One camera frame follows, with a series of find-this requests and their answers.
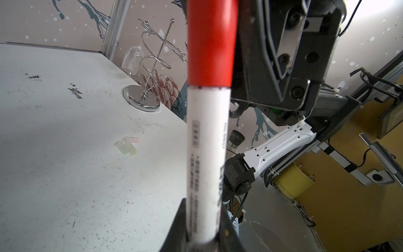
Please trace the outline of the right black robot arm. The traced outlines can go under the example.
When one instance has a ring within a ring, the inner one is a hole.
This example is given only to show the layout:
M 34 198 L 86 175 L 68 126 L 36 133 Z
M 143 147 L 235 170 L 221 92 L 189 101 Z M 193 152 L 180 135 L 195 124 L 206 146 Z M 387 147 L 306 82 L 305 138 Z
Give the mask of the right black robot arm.
M 343 1 L 240 1 L 230 117 L 255 108 L 282 130 L 239 154 L 242 138 L 231 135 L 224 202 L 259 176 L 269 182 L 282 160 L 329 139 L 359 108 L 325 84 L 345 16 Z

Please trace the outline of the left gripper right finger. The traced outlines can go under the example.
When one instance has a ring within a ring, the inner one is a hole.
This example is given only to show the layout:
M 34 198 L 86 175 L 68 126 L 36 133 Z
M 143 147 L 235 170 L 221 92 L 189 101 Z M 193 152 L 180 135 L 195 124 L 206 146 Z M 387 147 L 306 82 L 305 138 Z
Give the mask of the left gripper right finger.
M 220 211 L 219 231 L 217 235 L 218 252 L 245 252 L 246 250 L 236 233 L 228 211 L 224 205 Z

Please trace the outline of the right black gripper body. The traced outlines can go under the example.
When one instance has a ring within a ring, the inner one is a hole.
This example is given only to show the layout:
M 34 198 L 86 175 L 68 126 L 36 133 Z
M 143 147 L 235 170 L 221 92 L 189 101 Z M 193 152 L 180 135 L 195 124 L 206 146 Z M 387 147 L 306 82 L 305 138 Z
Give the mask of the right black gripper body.
M 345 17 L 343 1 L 240 1 L 232 101 L 310 110 Z

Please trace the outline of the white marker pen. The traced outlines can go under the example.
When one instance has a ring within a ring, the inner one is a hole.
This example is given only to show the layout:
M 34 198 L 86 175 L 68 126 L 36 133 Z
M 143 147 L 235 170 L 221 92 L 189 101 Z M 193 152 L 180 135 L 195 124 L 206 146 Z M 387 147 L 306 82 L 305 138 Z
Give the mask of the white marker pen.
M 228 88 L 188 88 L 186 231 L 204 250 L 219 231 L 229 104 Z

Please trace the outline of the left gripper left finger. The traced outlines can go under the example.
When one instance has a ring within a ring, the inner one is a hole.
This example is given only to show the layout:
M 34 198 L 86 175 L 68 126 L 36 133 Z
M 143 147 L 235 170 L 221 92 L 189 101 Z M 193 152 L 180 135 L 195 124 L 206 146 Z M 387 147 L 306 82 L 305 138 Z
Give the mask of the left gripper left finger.
M 186 198 L 183 198 L 160 252 L 187 252 Z

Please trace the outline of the red marker cap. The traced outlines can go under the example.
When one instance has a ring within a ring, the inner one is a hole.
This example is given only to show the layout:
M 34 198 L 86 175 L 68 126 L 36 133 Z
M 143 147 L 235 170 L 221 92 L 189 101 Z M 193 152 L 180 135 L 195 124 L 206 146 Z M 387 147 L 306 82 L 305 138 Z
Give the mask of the red marker cap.
M 188 83 L 232 85 L 238 1 L 188 1 Z

